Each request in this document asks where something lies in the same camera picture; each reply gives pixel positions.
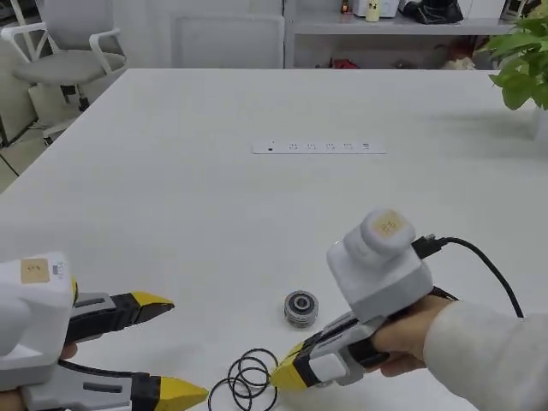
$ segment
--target yellow sticker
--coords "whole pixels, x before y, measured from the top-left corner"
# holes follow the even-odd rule
[[[47,259],[22,259],[21,282],[23,284],[48,283],[50,269]]]
[[[405,226],[405,220],[395,211],[390,210],[377,218],[373,229],[384,238],[390,238]]]

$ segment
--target potted plant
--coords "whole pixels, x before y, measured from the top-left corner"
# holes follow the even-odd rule
[[[548,17],[518,20],[515,30],[492,38],[485,48],[503,61],[490,77],[502,88],[504,104],[517,110],[532,99],[533,137],[548,142]]]

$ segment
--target hand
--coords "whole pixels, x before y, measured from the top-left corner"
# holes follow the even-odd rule
[[[61,359],[67,360],[76,355],[76,344],[63,348]],[[25,411],[25,404],[18,390],[0,392],[0,409],[2,411]]]
[[[451,302],[428,295],[410,307],[404,318],[378,330],[372,337],[373,345],[377,351],[390,353],[390,358],[380,366],[366,371],[380,369],[385,377],[395,377],[425,368],[422,352],[426,333],[438,314]]]

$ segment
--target chair armrest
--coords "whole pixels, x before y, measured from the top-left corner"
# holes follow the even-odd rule
[[[92,34],[89,37],[89,45],[92,48],[93,54],[95,54],[95,57],[99,61],[99,64],[101,64],[101,67],[106,74],[112,74],[112,67],[109,65],[109,62],[107,62],[106,58],[104,57],[104,52],[103,50],[101,50],[101,45],[99,44],[99,41],[104,37],[115,37],[118,34],[120,34],[120,29],[114,28],[109,32],[96,33]]]
[[[44,30],[45,32],[47,32],[47,27],[45,26],[45,23],[42,22],[42,23],[27,24],[25,26],[5,27],[2,29],[2,31],[0,31],[0,37],[2,37],[2,39],[9,42],[15,48],[15,51],[17,51],[19,56],[21,56],[21,58],[26,63],[29,63],[30,60],[28,59],[27,55],[15,41],[15,36],[17,34],[37,32],[38,30]]]

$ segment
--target power strip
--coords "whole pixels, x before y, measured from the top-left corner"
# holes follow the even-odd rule
[[[386,154],[379,143],[259,141],[253,143],[253,154]]]

